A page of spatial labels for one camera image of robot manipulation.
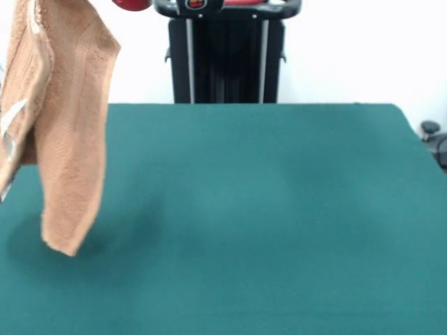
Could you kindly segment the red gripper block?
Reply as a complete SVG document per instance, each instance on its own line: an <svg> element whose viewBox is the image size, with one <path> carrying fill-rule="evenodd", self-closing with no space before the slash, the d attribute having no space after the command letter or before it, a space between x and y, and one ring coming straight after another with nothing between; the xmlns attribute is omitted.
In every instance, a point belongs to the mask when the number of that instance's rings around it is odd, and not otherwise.
<svg viewBox="0 0 447 335"><path fill-rule="evenodd" d="M119 8L131 12L140 12L151 6L151 0L112 0L112 2Z"/></svg>

